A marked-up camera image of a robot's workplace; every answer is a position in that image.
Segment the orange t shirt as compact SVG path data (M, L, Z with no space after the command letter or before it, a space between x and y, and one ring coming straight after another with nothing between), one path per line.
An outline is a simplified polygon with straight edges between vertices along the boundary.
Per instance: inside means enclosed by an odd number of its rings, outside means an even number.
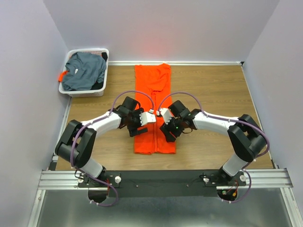
M162 100L171 93L171 67L168 64L161 65L136 65L135 90L149 95L154 102L154 110L159 108ZM167 142L160 127L164 121L156 118L156 123L148 124L146 133L135 136L134 152L151 155L153 153L175 154L176 143Z

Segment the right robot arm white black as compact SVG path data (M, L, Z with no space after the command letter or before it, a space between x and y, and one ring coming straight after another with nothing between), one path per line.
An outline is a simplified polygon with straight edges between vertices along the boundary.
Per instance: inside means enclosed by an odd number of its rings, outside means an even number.
M207 113L201 109L190 111L181 101L167 108L160 108L157 116L164 120L160 127L167 142L175 142L184 129L208 130L229 137L234 154L220 167L216 177L223 185L235 180L235 175L261 156L269 141L250 115L225 117Z

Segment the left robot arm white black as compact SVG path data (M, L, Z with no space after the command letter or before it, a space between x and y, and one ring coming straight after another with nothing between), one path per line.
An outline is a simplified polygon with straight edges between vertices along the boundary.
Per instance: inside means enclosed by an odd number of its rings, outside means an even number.
M127 96L121 105L102 116L85 122L72 120L63 131L55 154L77 170L89 174L89 182L99 187L106 181L106 168L91 157L96 138L123 127L127 127L130 137L147 132L147 127L141 129L143 113L141 104Z

